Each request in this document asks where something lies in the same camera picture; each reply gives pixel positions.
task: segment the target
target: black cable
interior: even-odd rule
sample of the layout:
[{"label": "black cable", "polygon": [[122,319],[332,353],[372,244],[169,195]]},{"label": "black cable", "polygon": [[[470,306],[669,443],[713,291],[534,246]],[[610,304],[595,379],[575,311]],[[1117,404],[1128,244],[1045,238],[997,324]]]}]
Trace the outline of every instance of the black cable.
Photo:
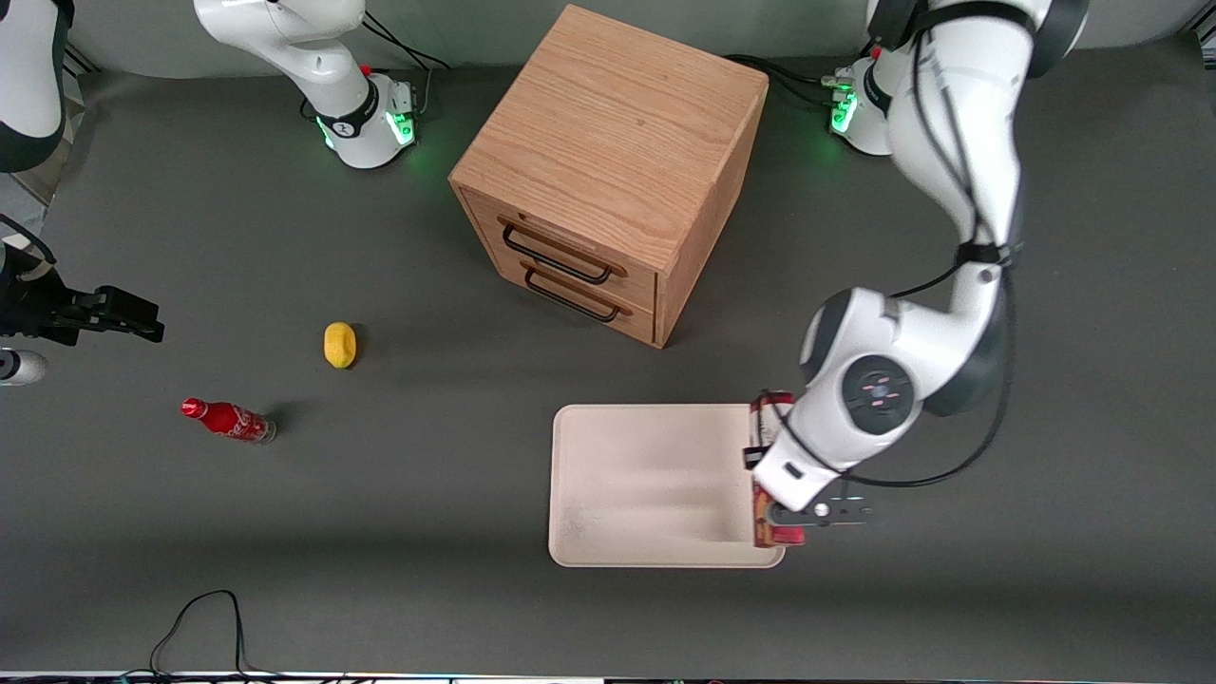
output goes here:
[{"label": "black cable", "polygon": [[387,40],[387,41],[392,43],[393,45],[396,45],[401,50],[405,50],[405,54],[409,55],[418,65],[420,68],[426,69],[428,72],[430,71],[430,66],[428,66],[426,62],[423,62],[421,58],[418,58],[418,56],[415,55],[413,51],[410,47],[407,47],[405,44],[402,44],[400,40],[396,40],[395,38],[389,38],[389,37],[384,35],[383,33],[376,30],[376,28],[372,27],[372,24],[370,24],[367,22],[364,22],[364,28],[366,28],[367,30],[372,32],[373,34],[376,34],[376,37],[381,38],[382,40]]},{"label": "black cable", "polygon": [[225,595],[229,598],[230,601],[232,601],[232,615],[236,618],[236,649],[233,655],[233,663],[236,666],[236,671],[240,674],[244,675],[246,678],[254,677],[249,672],[247,672],[247,669],[269,672],[271,674],[280,674],[277,672],[271,672],[268,669],[254,667],[249,662],[249,656],[246,654],[246,647],[244,647],[244,621],[241,619],[241,604],[240,601],[237,601],[236,594],[233,594],[227,589],[215,589],[213,592],[207,592],[206,594],[199,594],[193,599],[190,599],[190,601],[187,601],[186,605],[182,606],[181,611],[178,612],[178,617],[176,619],[173,621],[173,627],[169,628],[169,632],[157,643],[156,646],[152,647],[152,652],[148,654],[147,668],[153,673],[156,673],[157,677],[169,674],[168,672],[161,668],[161,652],[164,650],[164,646],[173,639],[174,634],[178,633],[178,628],[181,627],[181,621],[182,618],[186,617],[186,612],[190,611],[191,606],[193,606],[195,604],[208,596],[215,596],[215,595]]},{"label": "black cable", "polygon": [[[807,94],[798,90],[796,88],[794,88],[793,84],[790,84],[789,82],[786,80],[786,78],[782,75],[781,72],[770,69],[769,65],[771,65],[772,67],[776,67],[777,69],[782,69],[782,71],[788,71],[788,69],[783,69],[782,67],[779,67],[777,65],[773,65],[772,62],[769,62],[767,60],[760,60],[759,57],[750,57],[748,55],[727,55],[726,58],[731,60],[732,62],[743,65],[745,67],[751,67],[751,68],[754,68],[756,71],[765,72],[766,74],[769,74],[770,80],[772,80],[777,85],[784,88],[790,94],[793,94],[794,97],[798,97],[799,100],[801,100],[804,102],[810,102],[811,105],[816,105],[818,107],[828,107],[828,108],[831,108],[831,107],[834,106],[834,102],[832,102],[829,100],[821,100],[821,99],[817,99],[817,97],[811,97],[810,95],[807,95]],[[788,73],[793,74],[798,79],[806,79],[806,77],[803,77],[800,74],[795,74],[794,72],[788,72]],[[814,83],[814,84],[818,85],[820,82],[818,80],[801,80],[801,83]]]},{"label": "black cable", "polygon": [[[972,467],[975,464],[975,461],[978,461],[980,456],[983,456],[989,450],[989,447],[992,445],[992,442],[996,441],[996,436],[1001,431],[1001,426],[1004,424],[1004,415],[1009,408],[1009,394],[1012,393],[1013,389],[1013,365],[1017,354],[1017,344],[1015,344],[1017,341],[1014,330],[1017,329],[1018,325],[1018,312],[1017,312],[1017,305],[1014,304],[1013,279],[1009,276],[1008,270],[1001,271],[1001,285],[1004,288],[1004,313],[1008,319],[1008,338],[1007,338],[1007,347],[1004,355],[1004,365],[1002,369],[1002,377],[1001,377],[1001,393],[1000,397],[997,398],[996,410],[992,415],[992,422],[989,424],[989,428],[987,432],[984,434],[984,439],[980,441],[979,447],[976,447],[975,450],[970,453],[970,455],[963,459],[962,462],[959,462],[955,467],[945,472],[939,472],[938,475],[934,475],[931,477],[922,477],[918,480],[876,480],[872,477],[862,477],[860,475],[855,475],[852,472],[852,469],[840,470],[838,467],[834,467],[832,464],[827,462],[822,458],[820,458],[818,454],[811,450],[811,448],[806,444],[806,442],[801,438],[801,436],[794,432],[793,427],[789,425],[789,419],[787,417],[788,411],[784,414],[781,411],[775,411],[777,414],[777,420],[781,421],[782,428],[787,433],[789,433],[790,439],[793,439],[794,443],[798,445],[798,448],[801,449],[801,452],[805,453],[807,456],[810,456],[811,460],[814,460],[821,467],[837,473],[840,477],[840,480],[844,480],[846,482],[854,482],[856,484],[868,484],[871,487],[885,487],[891,489],[911,489],[916,487],[928,487],[930,484],[938,484],[940,482],[945,482],[951,477],[955,477],[959,472],[963,472],[964,470]],[[762,396],[770,397],[771,392],[765,389],[762,391]]]},{"label": "black cable", "polygon": [[756,68],[759,68],[762,72],[777,73],[777,74],[781,74],[781,75],[783,75],[783,77],[786,77],[786,78],[788,78],[790,80],[796,80],[799,83],[809,83],[811,85],[820,85],[820,86],[822,86],[822,84],[821,84],[821,82],[820,82],[818,78],[810,77],[810,75],[803,75],[803,74],[800,74],[800,73],[798,73],[795,71],[790,71],[790,69],[788,69],[788,68],[778,65],[777,62],[772,62],[770,60],[765,60],[764,57],[755,57],[753,55],[732,54],[732,55],[726,55],[722,58],[724,60],[730,60],[732,62],[738,62],[741,65],[747,65],[749,67],[756,67]]},{"label": "black cable", "polygon": [[820,100],[820,99],[816,99],[816,97],[811,97],[810,95],[806,95],[805,92],[799,91],[796,88],[794,88],[792,84],[789,84],[788,82],[786,82],[786,79],[781,78],[779,75],[769,74],[769,77],[770,77],[771,80],[776,82],[777,85],[784,88],[786,90],[788,90],[789,92],[792,92],[794,95],[794,97],[798,97],[799,100],[801,100],[804,102],[810,102],[811,105],[815,105],[815,106],[818,106],[818,107],[827,107],[827,108],[832,108],[834,106],[833,102],[831,102],[828,100]]},{"label": "black cable", "polygon": [[73,51],[72,51],[72,49],[71,49],[71,47],[64,47],[64,49],[63,49],[63,54],[64,54],[64,55],[67,55],[67,56],[68,56],[68,57],[69,57],[69,58],[71,58],[71,60],[72,60],[73,62],[75,62],[77,65],[80,65],[80,68],[83,68],[85,73],[92,73],[92,72],[94,72],[94,69],[92,69],[92,68],[90,68],[90,67],[89,67],[89,65],[84,63],[84,62],[83,62],[83,61],[80,60],[80,57],[78,57],[78,56],[75,55],[75,52],[73,52]]},{"label": "black cable", "polygon": [[51,248],[47,247],[46,242],[43,242],[43,240],[40,237],[38,237],[36,235],[34,235],[33,232],[30,232],[30,230],[28,228],[26,228],[26,226],[21,225],[19,223],[12,220],[11,218],[9,218],[9,214],[4,214],[4,213],[0,213],[0,223],[2,223],[5,225],[7,225],[9,228],[13,229],[17,232],[17,235],[21,235],[26,240],[29,240],[30,243],[34,245],[34,247],[38,247],[38,251],[43,253],[43,260],[44,262],[46,262],[49,264],[52,264],[52,265],[56,263],[55,254],[51,253]]},{"label": "black cable", "polygon": [[[989,226],[987,223],[983,220],[983,217],[980,215],[979,211],[979,204],[975,202],[975,187],[974,187],[974,181],[972,179],[970,163],[967,159],[967,150],[963,146],[962,131],[959,130],[958,127],[958,117],[956,116],[953,101],[951,100],[948,89],[940,86],[939,84],[941,90],[941,96],[945,101],[945,108],[947,112],[947,119],[950,122],[951,134],[955,136],[955,141],[957,145],[959,163],[963,167],[962,173],[959,173],[959,170],[955,168],[953,163],[946,156],[946,151],[942,147],[941,141],[934,134],[933,128],[929,125],[929,119],[925,116],[924,102],[921,96],[921,46],[923,38],[929,32],[925,30],[916,35],[913,43],[913,56],[912,56],[912,101],[917,108],[917,117],[921,119],[921,129],[929,139],[929,144],[933,146],[933,151],[934,155],[936,155],[938,161],[940,161],[941,166],[946,168],[946,170],[953,179],[955,184],[958,186],[959,191],[967,197],[967,201],[970,202],[972,204],[972,212],[973,212],[972,236],[968,240],[968,243],[972,245],[975,243],[975,240],[979,237],[979,229],[983,225],[985,228],[985,231],[989,234],[989,237],[992,241],[992,243],[996,245],[996,235],[992,234],[991,226]],[[933,40],[933,35],[929,35],[928,38],[930,41]],[[953,275],[959,269],[959,267],[962,267],[962,264],[956,262],[948,269],[946,269],[944,273],[941,273],[933,280],[925,281],[921,285],[917,285],[916,287],[902,290],[900,292],[891,295],[890,297],[894,299],[901,299],[910,295],[916,295],[917,292],[922,292],[924,290],[929,290],[930,287],[935,287],[941,282],[944,282],[946,279],[948,279],[951,275]]]},{"label": "black cable", "polygon": [[428,54],[423,52],[422,50],[418,50],[418,49],[416,49],[416,47],[410,47],[410,46],[409,46],[409,45],[406,45],[405,43],[401,43],[401,41],[400,41],[400,40],[399,40],[398,38],[396,38],[396,35],[395,35],[395,34],[394,34],[394,33],[393,33],[392,30],[389,30],[389,28],[388,28],[387,26],[384,26],[383,23],[381,23],[381,21],[379,21],[379,19],[377,19],[377,18],[376,18],[376,16],[375,16],[375,15],[372,15],[371,12],[365,12],[365,15],[367,16],[367,18],[368,18],[368,19],[371,19],[371,21],[372,21],[372,23],[375,23],[375,24],[376,24],[377,27],[379,27],[379,29],[381,29],[381,30],[383,30],[384,33],[382,34],[382,33],[377,32],[377,30],[376,30],[376,29],[373,29],[372,27],[367,26],[367,23],[366,23],[366,22],[364,22],[364,26],[365,26],[365,27],[366,27],[366,28],[367,28],[368,30],[371,30],[371,32],[372,32],[372,33],[375,33],[376,35],[379,35],[379,37],[381,37],[381,38],[383,38],[384,40],[388,40],[389,43],[393,43],[394,45],[396,45],[396,46],[398,46],[398,47],[400,47],[401,50],[405,50],[405,51],[406,51],[406,52],[409,52],[409,54],[410,54],[410,56],[411,56],[411,57],[413,57],[413,58],[415,58],[416,61],[420,61],[420,60],[418,60],[418,57],[423,57],[423,58],[426,58],[426,60],[430,60],[432,62],[434,62],[434,63],[439,65],[440,67],[443,67],[443,68],[445,68],[445,69],[450,69],[450,68],[452,68],[452,67],[451,67],[451,65],[449,65],[447,62],[445,62],[445,61],[440,60],[439,57],[435,57],[435,56],[433,56],[433,55],[428,55]]},{"label": "black cable", "polygon": [[100,71],[101,71],[101,67],[98,67],[98,66],[97,66],[97,62],[94,62],[92,60],[90,60],[88,55],[85,55],[85,54],[84,54],[84,52],[83,52],[83,51],[81,51],[81,50],[80,50],[79,47],[77,47],[75,45],[72,45],[72,43],[71,43],[71,41],[69,41],[69,43],[66,43],[66,47],[71,47],[71,49],[72,49],[72,52],[73,52],[73,54],[75,55],[75,57],[77,57],[78,60],[81,60],[81,61],[84,62],[84,66],[89,67],[89,71],[90,71],[90,72],[100,72]]},{"label": "black cable", "polygon": [[300,100],[300,118],[306,119],[306,120],[316,120],[316,110],[313,110],[311,114],[309,114],[308,112],[304,111],[304,108],[308,107],[308,106],[309,106],[308,97],[303,97]]},{"label": "black cable", "polygon": [[896,292],[894,295],[888,295],[888,297],[890,297],[891,299],[902,299],[903,297],[907,297],[908,295],[916,295],[917,292],[923,292],[923,291],[925,291],[925,290],[928,290],[930,287],[936,287],[938,285],[941,285],[947,277],[955,275],[955,271],[957,271],[962,265],[963,265],[962,263],[955,262],[953,264],[950,265],[948,269],[946,269],[945,271],[942,271],[942,274],[939,275],[938,277],[934,277],[933,280],[928,280],[925,282],[922,282],[921,285],[917,285],[916,287],[908,287],[907,290],[901,290],[901,291],[899,291],[899,292]]}]

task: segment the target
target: red bottle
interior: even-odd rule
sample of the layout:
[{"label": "red bottle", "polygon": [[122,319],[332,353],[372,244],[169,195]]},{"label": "red bottle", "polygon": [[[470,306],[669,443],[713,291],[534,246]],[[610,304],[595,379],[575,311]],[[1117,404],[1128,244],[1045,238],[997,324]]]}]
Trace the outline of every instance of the red bottle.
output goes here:
[{"label": "red bottle", "polygon": [[227,402],[208,404],[202,399],[186,399],[181,403],[181,415],[202,422],[220,437],[250,444],[269,444],[277,431],[275,421]]}]

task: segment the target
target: drawer handle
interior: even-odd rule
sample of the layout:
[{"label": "drawer handle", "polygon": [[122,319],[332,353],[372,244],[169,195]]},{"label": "drawer handle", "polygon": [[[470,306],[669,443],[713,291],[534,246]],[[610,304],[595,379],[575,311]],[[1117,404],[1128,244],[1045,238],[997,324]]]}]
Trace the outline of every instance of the drawer handle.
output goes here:
[{"label": "drawer handle", "polygon": [[612,321],[617,320],[617,314],[620,313],[620,307],[613,307],[612,312],[609,312],[607,314],[597,314],[597,313],[592,312],[591,309],[584,307],[582,304],[578,304],[575,302],[572,302],[572,301],[567,299],[565,297],[562,297],[557,292],[552,292],[550,290],[545,290],[540,285],[536,285],[535,282],[531,281],[531,276],[534,276],[534,275],[536,275],[536,271],[533,270],[533,269],[528,269],[528,273],[524,274],[524,285],[527,285],[529,290],[531,290],[533,292],[540,295],[541,297],[545,297],[546,299],[548,299],[551,302],[557,302],[558,304],[562,304],[563,307],[569,307],[569,308],[579,312],[580,314],[582,314],[582,315],[585,315],[585,316],[587,316],[587,318],[590,318],[592,320],[597,320],[599,323],[612,323]]},{"label": "drawer handle", "polygon": [[527,256],[536,259],[537,262],[540,262],[540,263],[542,263],[542,264],[545,264],[547,267],[552,267],[552,268],[554,268],[554,269],[564,273],[565,275],[569,275],[570,277],[576,277],[576,279],[581,280],[582,282],[589,282],[591,285],[603,285],[604,281],[608,280],[608,276],[612,275],[612,267],[604,267],[604,271],[602,274],[599,274],[599,275],[590,275],[590,274],[582,273],[579,269],[570,268],[570,267],[563,264],[562,262],[551,259],[551,258],[546,257],[545,254],[541,254],[540,252],[537,252],[535,250],[531,250],[529,247],[524,247],[523,245],[520,245],[520,243],[511,240],[511,234],[514,232],[514,231],[516,231],[516,226],[512,225],[512,224],[510,224],[510,223],[507,224],[507,228],[502,229],[502,241],[507,243],[507,247],[511,247],[512,250],[514,250],[516,252],[519,252],[520,254],[527,254]]}]

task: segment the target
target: gray floor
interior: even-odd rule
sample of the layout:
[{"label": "gray floor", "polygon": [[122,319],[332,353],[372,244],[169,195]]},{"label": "gray floor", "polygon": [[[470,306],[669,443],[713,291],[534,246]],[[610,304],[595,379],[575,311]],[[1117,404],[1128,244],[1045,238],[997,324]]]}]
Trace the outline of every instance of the gray floor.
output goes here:
[{"label": "gray floor", "polygon": [[[421,145],[370,173],[332,158],[286,79],[96,79],[88,162],[46,230],[71,285],[146,296],[169,332],[22,341],[52,370],[0,392],[0,668],[140,667],[190,596],[226,587],[278,669],[1216,680],[1216,117],[1194,50],[1082,52],[1026,88],[1019,359],[993,450],[748,573],[556,566],[552,417],[796,387],[824,298],[923,281],[953,252],[888,161],[775,91],[657,352],[503,284],[452,197],[510,69],[440,74]],[[321,358],[333,320],[361,325],[349,372]],[[176,415],[191,394],[283,433],[215,439]],[[922,420],[866,472],[936,471],[987,421]],[[201,606],[165,665],[227,667],[226,611]]]}]

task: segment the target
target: plastic tray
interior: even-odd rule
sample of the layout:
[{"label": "plastic tray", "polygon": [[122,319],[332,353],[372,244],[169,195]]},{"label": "plastic tray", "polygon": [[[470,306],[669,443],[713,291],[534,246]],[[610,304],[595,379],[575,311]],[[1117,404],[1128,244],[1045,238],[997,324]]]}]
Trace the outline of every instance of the plastic tray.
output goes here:
[{"label": "plastic tray", "polygon": [[553,419],[548,553],[567,567],[766,568],[747,404],[569,405]]}]

